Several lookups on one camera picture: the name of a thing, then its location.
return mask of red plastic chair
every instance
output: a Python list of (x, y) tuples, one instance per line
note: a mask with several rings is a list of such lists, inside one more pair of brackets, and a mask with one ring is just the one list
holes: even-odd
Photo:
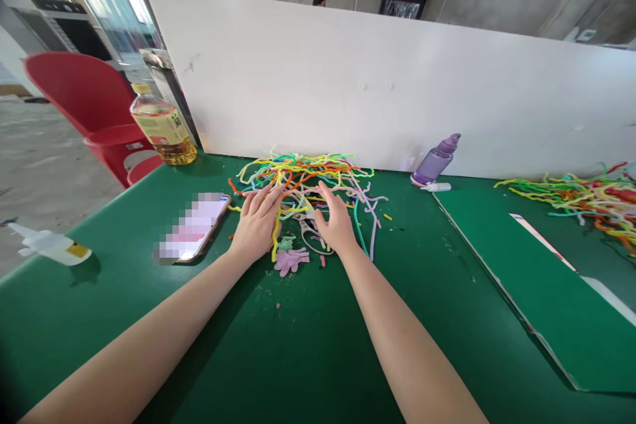
[(128, 184), (133, 186), (163, 163), (164, 160), (159, 155), (143, 160), (128, 173)]
[(29, 56), (25, 69), (33, 84), (84, 136), (84, 144), (127, 188), (124, 159), (154, 148), (129, 112), (135, 95), (125, 79), (97, 58), (69, 52)]

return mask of cooking oil bottle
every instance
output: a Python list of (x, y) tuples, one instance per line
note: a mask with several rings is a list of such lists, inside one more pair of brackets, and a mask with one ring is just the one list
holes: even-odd
[(150, 143), (166, 164), (184, 166), (197, 158), (183, 119), (177, 109), (152, 94), (145, 83), (133, 83), (137, 98), (132, 102), (131, 114)]

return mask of concrete floor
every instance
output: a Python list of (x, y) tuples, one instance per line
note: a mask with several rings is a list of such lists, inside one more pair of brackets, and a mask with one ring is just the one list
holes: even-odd
[[(122, 187), (51, 104), (0, 103), (0, 222), (65, 233)], [(0, 276), (26, 258), (0, 228)]]

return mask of green table surface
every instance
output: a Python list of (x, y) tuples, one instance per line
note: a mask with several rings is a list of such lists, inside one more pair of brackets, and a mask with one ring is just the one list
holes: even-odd
[[(94, 258), (65, 267), (36, 257), (3, 278), (0, 393), (9, 419), (226, 251), (238, 213), (228, 213), (192, 265), (153, 266), (151, 259), (153, 244), (193, 194), (231, 192), (227, 178), (247, 162), (202, 154), (190, 166), (161, 166), (68, 233)], [(449, 179), (454, 187), (493, 184)], [(376, 172), (371, 193), (389, 197), (378, 209), (393, 217), (376, 236), (376, 265), (491, 423), (636, 422), (632, 397), (570, 388), (431, 194), (407, 174), (387, 171)], [(619, 244), (506, 190), (502, 200), (582, 274), (634, 305), (636, 272)], [(360, 222), (370, 237), (370, 215)], [(295, 227), (287, 223), (284, 231)], [(341, 263), (332, 256), (326, 268), (319, 264), (312, 254), (298, 273), (281, 278), (268, 257), (255, 263), (139, 421), (401, 421)]]

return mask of phone screen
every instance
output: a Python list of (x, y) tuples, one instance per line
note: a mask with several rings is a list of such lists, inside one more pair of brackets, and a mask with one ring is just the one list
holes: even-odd
[(230, 197), (222, 193), (200, 193), (179, 217), (179, 223), (166, 233), (165, 240), (155, 247), (153, 257), (158, 264), (191, 262), (200, 255), (229, 202)]

